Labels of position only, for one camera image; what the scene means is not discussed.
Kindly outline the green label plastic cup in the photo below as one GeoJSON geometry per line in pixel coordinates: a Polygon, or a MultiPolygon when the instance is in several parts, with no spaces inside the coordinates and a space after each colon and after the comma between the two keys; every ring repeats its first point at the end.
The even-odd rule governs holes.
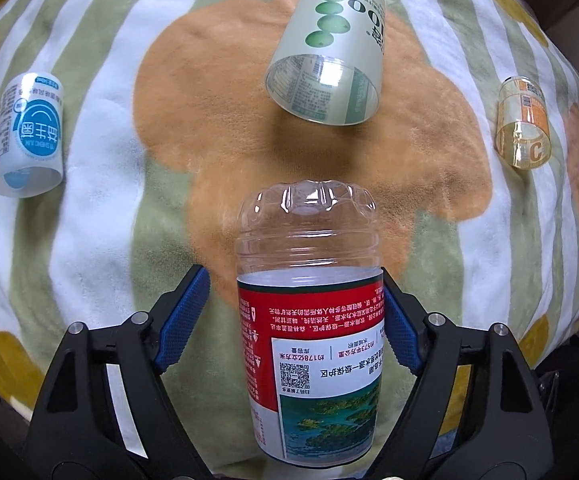
{"type": "Polygon", "coordinates": [[[386,0],[298,0],[264,77],[268,95],[308,122],[354,126],[381,99],[386,0]]]}

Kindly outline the striped floral blanket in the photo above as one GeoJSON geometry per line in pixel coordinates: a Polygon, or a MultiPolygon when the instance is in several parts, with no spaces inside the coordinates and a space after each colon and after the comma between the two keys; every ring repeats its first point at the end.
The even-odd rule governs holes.
{"type": "Polygon", "coordinates": [[[384,266],[428,309],[507,324],[530,364],[579,330],[579,74],[518,0],[387,0],[377,114],[325,128],[263,78],[298,0],[0,0],[9,81],[64,86],[57,188],[0,195],[0,401],[28,420],[67,326],[122,322],[194,263],[212,293],[169,396],[220,474],[303,478],[258,448],[237,312],[245,198],[335,179],[374,196],[384,266]],[[552,154],[495,149],[507,77],[539,84],[552,154]]]}

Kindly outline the orange label plastic cup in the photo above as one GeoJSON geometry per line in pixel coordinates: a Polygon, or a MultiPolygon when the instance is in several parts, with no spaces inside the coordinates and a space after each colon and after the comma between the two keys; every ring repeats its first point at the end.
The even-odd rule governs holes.
{"type": "Polygon", "coordinates": [[[532,170],[552,154],[544,94],[525,76],[507,77],[499,90],[495,149],[513,168],[532,170]]]}

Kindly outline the blue label plastic cup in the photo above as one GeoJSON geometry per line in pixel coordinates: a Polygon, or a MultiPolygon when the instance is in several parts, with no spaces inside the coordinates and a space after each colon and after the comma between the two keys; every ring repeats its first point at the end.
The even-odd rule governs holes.
{"type": "Polygon", "coordinates": [[[57,188],[64,175],[64,86],[50,73],[9,81],[0,101],[0,195],[29,198],[57,188]]]}

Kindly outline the red label plastic cup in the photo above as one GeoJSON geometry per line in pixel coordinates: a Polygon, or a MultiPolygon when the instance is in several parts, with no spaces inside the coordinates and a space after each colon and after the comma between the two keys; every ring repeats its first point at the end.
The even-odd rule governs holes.
{"type": "Polygon", "coordinates": [[[254,436],[289,465],[329,468],[372,446],[384,362],[377,208],[359,185],[272,185],[235,243],[254,436]]]}

